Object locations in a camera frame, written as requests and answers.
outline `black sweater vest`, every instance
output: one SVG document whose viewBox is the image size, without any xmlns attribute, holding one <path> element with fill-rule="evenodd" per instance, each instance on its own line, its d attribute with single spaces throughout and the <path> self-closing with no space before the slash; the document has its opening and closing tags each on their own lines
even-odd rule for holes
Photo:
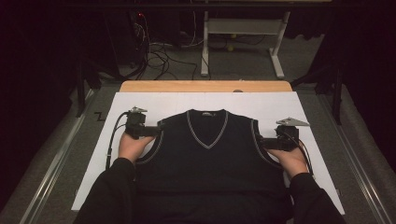
<svg viewBox="0 0 396 224">
<path fill-rule="evenodd" d="M 162 120 L 136 162 L 139 223 L 282 223 L 291 217 L 283 170 L 255 140 L 258 121 L 226 110 Z"/>
</svg>

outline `table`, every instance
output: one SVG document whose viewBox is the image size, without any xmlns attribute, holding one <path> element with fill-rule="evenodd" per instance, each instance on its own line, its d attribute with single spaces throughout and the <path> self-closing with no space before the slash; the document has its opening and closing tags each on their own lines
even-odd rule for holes
<svg viewBox="0 0 396 224">
<path fill-rule="evenodd" d="M 331 2 L 332 0 L 296 0 L 293 2 Z M 288 0 L 227 0 L 216 2 L 289 2 Z M 242 34 L 242 35 L 277 35 L 276 44 L 269 48 L 270 57 L 276 71 L 276 77 L 283 79 L 282 66 L 280 65 L 277 53 L 288 25 L 290 12 L 285 11 L 282 19 L 278 20 L 241 20 L 241 19 L 210 19 L 206 11 L 204 16 L 204 46 L 201 60 L 201 76 L 209 74 L 209 49 L 207 47 L 209 34 Z"/>
<path fill-rule="evenodd" d="M 145 113 L 148 126 L 156 125 L 158 120 L 190 108 L 226 109 L 237 115 L 257 119 L 260 133 L 264 137 L 276 136 L 274 128 L 277 120 L 292 117 L 307 121 L 297 93 L 291 91 L 290 84 L 286 81 L 126 81 L 114 97 L 72 210 L 79 210 L 94 180 L 105 170 L 109 138 L 116 119 L 133 106 L 148 110 Z M 299 127 L 299 130 L 300 137 L 308 148 L 318 184 L 329 193 L 336 207 L 344 214 L 311 129 Z M 120 139 L 121 133 L 116 132 L 113 148 L 118 148 L 116 139 Z M 144 153 L 150 148 L 151 145 L 148 145 Z M 117 157 L 117 150 L 113 150 L 112 160 Z"/>
</svg>

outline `white paper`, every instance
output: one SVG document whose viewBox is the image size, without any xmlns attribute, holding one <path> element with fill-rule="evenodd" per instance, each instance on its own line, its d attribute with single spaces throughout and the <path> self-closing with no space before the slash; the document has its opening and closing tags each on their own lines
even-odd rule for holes
<svg viewBox="0 0 396 224">
<path fill-rule="evenodd" d="M 93 182 L 105 170 L 108 144 L 117 118 L 134 106 L 147 109 L 146 126 L 155 126 L 161 119 L 190 109 L 225 109 L 233 114 L 258 120 L 260 133 L 264 137 L 276 137 L 277 120 L 294 118 L 308 122 L 296 92 L 118 92 L 107 115 L 105 126 L 92 154 L 72 210 L 79 210 Z M 125 121 L 126 116 L 120 120 L 120 124 L 124 124 Z M 114 136 L 111 163 L 118 157 L 118 144 L 123 130 L 124 128 L 120 128 Z M 317 183 L 327 191 L 340 213 L 344 214 L 344 208 L 311 129 L 303 126 L 299 127 L 299 130 L 300 139 L 309 151 Z M 145 148 L 145 151 L 147 152 L 151 146 L 152 143 Z"/>
</svg>

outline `wooden board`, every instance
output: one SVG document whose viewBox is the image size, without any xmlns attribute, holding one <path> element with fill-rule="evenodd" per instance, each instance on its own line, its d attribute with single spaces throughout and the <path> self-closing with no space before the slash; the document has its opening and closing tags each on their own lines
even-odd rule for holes
<svg viewBox="0 0 396 224">
<path fill-rule="evenodd" d="M 287 81 L 125 81 L 120 92 L 278 92 L 292 91 Z"/>
</svg>

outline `gray carpet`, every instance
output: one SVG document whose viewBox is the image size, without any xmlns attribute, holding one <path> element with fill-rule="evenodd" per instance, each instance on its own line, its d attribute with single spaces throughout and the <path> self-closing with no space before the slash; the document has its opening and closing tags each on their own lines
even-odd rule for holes
<svg viewBox="0 0 396 224">
<path fill-rule="evenodd" d="M 257 37 L 245 37 L 242 40 L 255 43 L 258 39 Z M 309 41 L 302 38 L 285 39 L 279 52 L 279 59 L 286 80 L 294 80 L 306 73 L 320 41 L 320 38 Z M 233 52 L 226 49 L 212 49 L 209 54 L 211 78 L 214 80 L 276 79 L 266 51 L 273 43 L 274 39 L 272 37 L 266 37 L 263 42 L 254 46 L 233 43 Z M 213 39 L 210 43 L 212 47 L 220 47 L 222 44 L 220 39 Z M 172 59 L 197 63 L 195 79 L 208 79 L 208 77 L 199 76 L 201 62 L 201 49 L 199 47 L 185 49 L 168 47 L 167 52 Z M 158 59 L 153 58 L 151 65 L 156 63 L 155 60 Z M 168 71 L 178 79 L 191 79 L 193 69 L 194 66 L 190 64 L 171 62 Z M 123 65 L 121 72 L 128 73 L 129 68 Z M 161 71 L 157 69 L 148 68 L 142 79 L 153 79 L 160 73 Z M 165 74 L 161 79 L 175 79 L 173 75 Z M 85 119 L 70 147 L 67 161 L 42 210 L 39 211 L 39 216 L 34 220 L 35 223 L 71 223 L 74 220 L 76 213 L 72 212 L 70 208 L 104 125 L 103 121 L 98 120 L 96 112 L 102 112 L 102 117 L 106 117 L 114 94 L 119 88 L 120 83 L 107 82 L 104 83 L 101 90 L 95 92 L 91 104 L 84 113 Z M 332 118 L 325 106 L 328 103 L 328 98 L 331 97 L 325 96 L 323 99 L 322 96 L 315 95 L 312 85 L 302 85 L 295 90 L 298 92 L 334 185 L 340 192 L 340 199 L 346 210 L 345 219 L 347 223 L 378 223 L 373 208 L 366 200 L 366 195 L 361 190 L 361 183 L 347 158 L 345 146 L 339 137 L 339 131 L 334 127 Z M 72 95 L 71 98 L 75 100 L 76 95 Z M 394 211 L 396 209 L 393 200 L 396 192 L 395 175 L 386 164 L 371 135 L 367 132 L 364 122 L 361 120 L 359 113 L 356 112 L 353 101 L 346 90 L 343 91 L 341 112 L 342 130 L 344 130 L 350 145 L 359 149 L 359 160 L 367 168 L 367 175 L 378 190 L 378 196 L 381 198 L 384 207 L 389 211 Z M 8 205 L 2 211 L 0 223 L 20 222 L 58 148 L 62 146 L 73 122 L 77 120 L 75 118 L 76 113 L 76 104 L 74 104 L 70 113 L 59 124 L 46 145 L 37 153 Z"/>
</svg>

